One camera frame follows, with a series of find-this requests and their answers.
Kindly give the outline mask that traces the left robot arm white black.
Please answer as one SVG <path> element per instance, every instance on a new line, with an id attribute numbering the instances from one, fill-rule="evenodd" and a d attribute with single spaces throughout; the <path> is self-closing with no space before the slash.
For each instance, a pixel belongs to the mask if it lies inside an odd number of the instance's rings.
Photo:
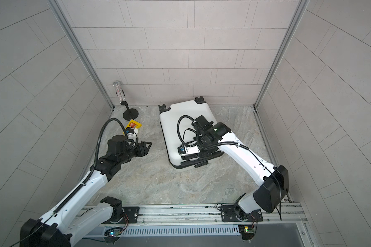
<path id="1" fill-rule="evenodd" d="M 98 159 L 86 177 L 56 206 L 38 220 L 21 227 L 21 247 L 72 247 L 102 223 L 124 223 L 129 219 L 121 200 L 105 197 L 94 208 L 78 216 L 88 201 L 134 157 L 146 156 L 151 142 L 127 140 L 123 135 L 108 141 L 107 154 Z"/>

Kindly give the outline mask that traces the white hard-shell suitcase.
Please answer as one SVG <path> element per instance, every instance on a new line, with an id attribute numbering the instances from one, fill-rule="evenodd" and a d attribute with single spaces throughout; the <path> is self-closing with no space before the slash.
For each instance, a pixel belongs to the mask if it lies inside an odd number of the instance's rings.
<path id="1" fill-rule="evenodd" d="M 218 148 L 200 150 L 198 154 L 186 156 L 180 156 L 178 153 L 178 147 L 181 145 L 197 146 L 196 131 L 192 126 L 196 118 L 202 115 L 216 124 L 216 119 L 202 96 L 168 107 L 160 105 L 159 113 L 169 162 L 173 168 L 178 171 L 199 168 L 214 163 L 223 156 L 224 153 Z"/>

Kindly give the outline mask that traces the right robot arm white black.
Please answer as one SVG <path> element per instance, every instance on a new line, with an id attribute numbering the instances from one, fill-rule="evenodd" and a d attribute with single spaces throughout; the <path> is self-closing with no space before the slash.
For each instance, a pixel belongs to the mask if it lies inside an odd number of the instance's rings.
<path id="1" fill-rule="evenodd" d="M 258 188 L 242 195 L 234 204 L 236 216 L 245 221 L 252 213 L 264 210 L 281 215 L 281 202 L 289 190 L 289 172 L 283 166 L 267 162 L 239 138 L 225 124 L 213 124 L 200 116 L 192 121 L 196 143 L 200 150 L 218 148 L 236 161 L 254 180 Z"/>

